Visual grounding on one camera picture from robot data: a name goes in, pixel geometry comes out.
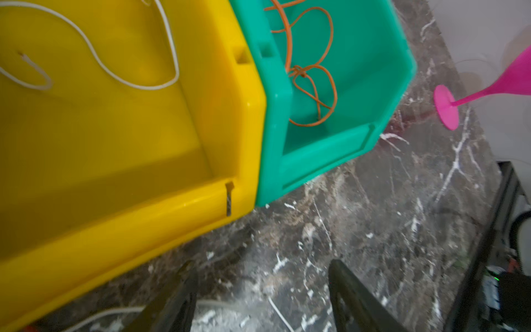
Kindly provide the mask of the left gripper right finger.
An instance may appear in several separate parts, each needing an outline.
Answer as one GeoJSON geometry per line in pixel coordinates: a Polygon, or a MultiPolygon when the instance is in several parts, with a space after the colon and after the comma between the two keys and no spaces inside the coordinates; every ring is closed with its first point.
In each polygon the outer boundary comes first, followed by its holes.
{"type": "Polygon", "coordinates": [[[329,293],[338,331],[405,331],[341,261],[329,264],[329,293]]]}

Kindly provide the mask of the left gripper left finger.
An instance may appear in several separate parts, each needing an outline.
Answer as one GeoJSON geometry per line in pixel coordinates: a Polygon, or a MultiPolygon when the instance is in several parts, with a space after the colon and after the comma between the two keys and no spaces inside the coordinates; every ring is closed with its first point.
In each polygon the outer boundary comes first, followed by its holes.
{"type": "Polygon", "coordinates": [[[125,331],[190,331],[196,310],[199,277],[185,262],[125,331]]]}

